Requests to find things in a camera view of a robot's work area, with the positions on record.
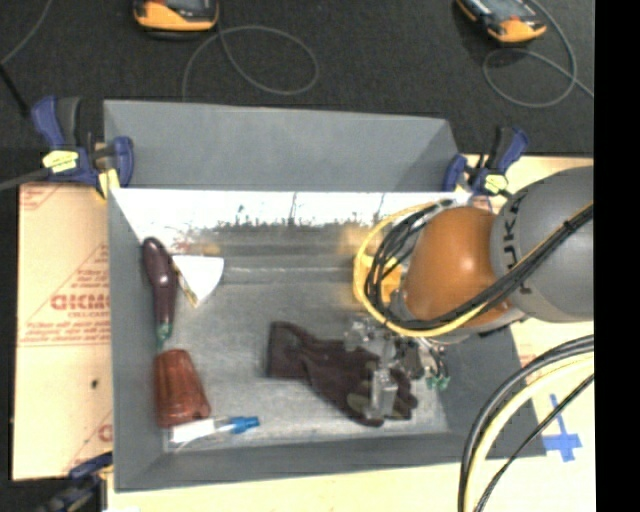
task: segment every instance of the orange device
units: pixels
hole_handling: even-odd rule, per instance
[[[150,35],[180,38],[197,35],[218,21],[217,0],[134,0],[133,17]]]
[[[501,43],[525,43],[547,30],[522,0],[456,0],[462,12]]]

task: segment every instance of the cardboard sheet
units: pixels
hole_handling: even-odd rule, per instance
[[[91,188],[20,189],[13,478],[66,476],[111,448],[106,203]]]

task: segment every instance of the brown cloth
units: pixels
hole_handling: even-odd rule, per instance
[[[358,347],[345,349],[341,340],[320,340],[290,322],[273,322],[269,330],[267,369],[269,377],[305,380],[311,388],[349,418],[379,427],[383,418],[367,418],[373,372],[380,357]],[[418,401],[411,394],[411,381],[391,369],[398,391],[390,419],[410,419]]]

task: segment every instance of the cable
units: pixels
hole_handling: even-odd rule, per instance
[[[309,56],[309,58],[311,59],[311,62],[313,64],[314,67],[314,75],[312,77],[312,79],[307,83],[307,85],[300,87],[298,89],[275,89],[272,87],[268,87],[256,80],[254,80],[253,78],[251,78],[241,67],[240,65],[236,62],[236,60],[233,58],[233,55],[231,54],[231,51],[229,50],[229,47],[227,45],[227,42],[225,40],[226,36],[229,34],[234,34],[237,32],[246,32],[246,31],[258,31],[258,32],[266,32],[269,34],[275,34],[277,36],[283,37],[285,39],[288,39],[292,42],[294,42],[295,44],[297,44],[298,46],[300,46]],[[189,58],[189,61],[187,63],[187,66],[185,68],[184,74],[182,76],[182,88],[181,88],[181,94],[182,94],[182,101],[185,101],[186,97],[187,97],[187,85],[188,85],[188,81],[189,81],[189,74],[191,73],[191,68],[193,67],[193,63],[195,62],[196,58],[198,57],[198,55],[200,55],[200,53],[207,47],[209,46],[209,44],[211,44],[213,41],[215,41],[216,39],[220,39],[220,42],[222,43],[222,49],[224,50],[225,55],[227,56],[227,59],[229,59],[229,62],[231,63],[231,65],[234,67],[234,69],[240,74],[240,76],[242,78],[244,78],[247,82],[249,82],[251,85],[253,85],[254,87],[257,87],[258,89],[264,91],[264,92],[269,92],[272,94],[279,94],[282,96],[293,96],[296,94],[301,94],[303,92],[308,91],[309,89],[311,89],[312,87],[315,86],[315,84],[318,82],[318,79],[320,78],[320,66],[318,64],[318,60],[315,56],[315,54],[313,53],[313,51],[306,45],[304,44],[300,39],[298,39],[295,36],[292,36],[291,34],[287,34],[286,32],[283,32],[282,30],[278,30],[275,28],[270,28],[270,27],[265,27],[262,25],[244,25],[244,26],[240,26],[240,27],[232,27],[232,28],[228,28],[228,29],[222,29],[220,26],[220,22],[218,22],[218,32],[216,34],[214,34],[213,36],[209,37],[208,39],[206,39],[198,48],[196,48],[196,50],[193,52],[193,54],[191,55],[191,57]]]
[[[477,453],[477,446],[485,432],[485,426],[495,419],[499,405],[502,404],[515,389],[517,389],[533,373],[543,370],[551,364],[561,362],[595,350],[594,336],[588,335],[565,342],[539,355],[525,367],[512,374],[502,385],[494,391],[478,413],[463,449],[460,463],[460,480],[458,487],[458,511],[464,512],[464,497],[472,460]]]
[[[498,94],[502,98],[506,99],[507,101],[513,103],[514,105],[518,105],[520,107],[525,107],[525,108],[547,108],[547,107],[551,107],[551,106],[557,105],[558,103],[563,101],[567,96],[569,96],[569,94],[571,93],[571,91],[573,90],[573,88],[576,85],[578,87],[580,87],[588,96],[590,96],[591,98],[594,98],[593,92],[586,85],[584,85],[582,82],[580,82],[578,80],[578,78],[577,78],[577,75],[578,75],[578,64],[576,62],[575,53],[573,51],[573,48],[571,47],[571,44],[569,43],[569,40],[564,35],[564,32],[560,29],[560,26],[558,25],[556,20],[553,18],[553,16],[551,16],[551,14],[549,14],[549,12],[544,7],[542,7],[535,0],[527,0],[527,1],[529,3],[531,3],[532,5],[534,5],[537,9],[542,11],[542,13],[549,19],[550,24],[553,26],[553,28],[556,30],[556,32],[560,36],[560,40],[561,40],[562,44],[564,45],[565,49],[567,50],[567,54],[569,56],[570,71],[567,71],[567,70],[563,69],[558,64],[556,64],[552,60],[544,57],[543,55],[540,55],[539,53],[536,53],[536,52],[532,52],[530,50],[523,50],[523,49],[520,49],[520,48],[499,48],[497,50],[493,50],[492,52],[490,52],[485,57],[484,62],[482,63],[482,74],[484,75],[485,80],[489,84],[489,87],[491,87],[491,89],[496,94]],[[514,98],[512,96],[509,96],[508,94],[504,93],[500,88],[498,88],[498,86],[493,82],[493,80],[491,79],[491,76],[489,74],[489,69],[490,69],[489,61],[491,60],[491,58],[495,57],[496,54],[501,54],[501,53],[504,53],[504,52],[520,53],[520,54],[526,55],[528,57],[533,57],[535,59],[538,59],[538,60],[542,61],[543,63],[547,64],[548,66],[551,66],[555,70],[559,71],[560,73],[562,73],[563,75],[568,77],[571,81],[570,81],[569,85],[567,86],[567,88],[565,89],[565,91],[562,94],[560,94],[558,97],[556,97],[556,98],[554,98],[552,100],[549,100],[549,101],[546,101],[546,102],[539,102],[539,103],[525,102],[525,101],[518,100],[518,99],[516,99],[516,98]]]
[[[484,510],[491,493],[495,489],[498,481],[504,475],[509,466],[516,460],[516,458],[520,455],[520,452],[524,450],[531,442],[545,429],[549,426],[549,424],[571,403],[575,398],[582,393],[587,386],[589,386],[595,380],[595,374],[589,375],[586,379],[584,379],[576,388],[569,393],[565,399],[556,406],[553,411],[551,411],[547,417],[538,425],[538,427],[531,432],[531,434],[522,442],[522,444],[518,447],[518,449],[509,457],[507,462],[500,468],[500,470],[493,476],[489,485],[482,493],[482,496],[478,500],[478,504],[474,509],[474,512],[482,512]]]
[[[543,376],[539,377],[533,383],[526,386],[515,397],[513,397],[500,412],[495,416],[491,423],[487,426],[484,435],[478,447],[473,455],[471,463],[469,465],[469,475],[467,479],[466,489],[464,493],[464,507],[463,512],[470,512],[473,510],[473,489],[477,480],[477,467],[480,462],[484,461],[487,454],[491,450],[496,438],[509,421],[509,419],[518,411],[526,402],[531,400],[541,389],[547,387],[549,384],[566,378],[567,375],[582,371],[584,368],[593,368],[593,357],[589,359],[583,359],[574,361],[565,366],[555,368]]]
[[[409,207],[386,217],[369,232],[356,254],[354,288],[357,290],[358,299],[360,299],[360,302],[367,311],[378,322],[397,334],[403,336],[436,337],[452,331],[475,316],[495,307],[497,303],[504,300],[521,282],[529,277],[566,238],[593,218],[593,201],[591,201],[575,212],[571,218],[560,225],[545,240],[531,249],[508,273],[498,279],[492,286],[452,311],[431,320],[402,320],[396,318],[388,308],[381,303],[381,284],[384,277],[384,269],[387,268],[387,264],[395,257],[394,252],[397,252],[395,248],[400,243],[399,241],[402,241],[402,232],[407,231],[409,234],[413,233],[411,229],[407,230],[407,227],[411,228],[418,220],[427,222],[429,218],[437,214],[443,207],[450,205],[451,201],[428,203]],[[357,264],[357,262],[364,257],[368,245],[388,224],[403,216],[408,217],[394,226],[390,233],[385,236],[373,257],[367,276],[363,277],[363,266]]]
[[[11,50],[5,57],[2,58],[2,60],[0,61],[0,64],[4,65],[7,62],[9,62],[11,59],[13,59],[13,57],[15,57],[18,54],[18,52],[22,50],[22,48],[24,48],[27,45],[29,41],[31,41],[31,38],[40,29],[40,25],[42,25],[42,22],[47,17],[47,14],[49,13],[49,9],[51,8],[52,4],[53,4],[53,0],[48,0],[46,5],[44,6],[44,9],[42,10],[42,13],[40,14],[40,18],[38,18],[38,21],[36,21],[36,24],[22,39],[22,41],[20,41],[13,50]]]

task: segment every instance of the yellow label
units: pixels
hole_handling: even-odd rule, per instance
[[[507,188],[509,182],[502,174],[489,174],[484,182],[486,188],[492,194],[499,194]]]
[[[78,153],[56,149],[42,159],[42,164],[55,174],[68,171],[76,166]]]
[[[100,192],[102,192],[105,199],[109,195],[109,189],[120,188],[120,178],[118,178],[118,173],[115,169],[101,172],[98,175],[98,180],[100,181]]]

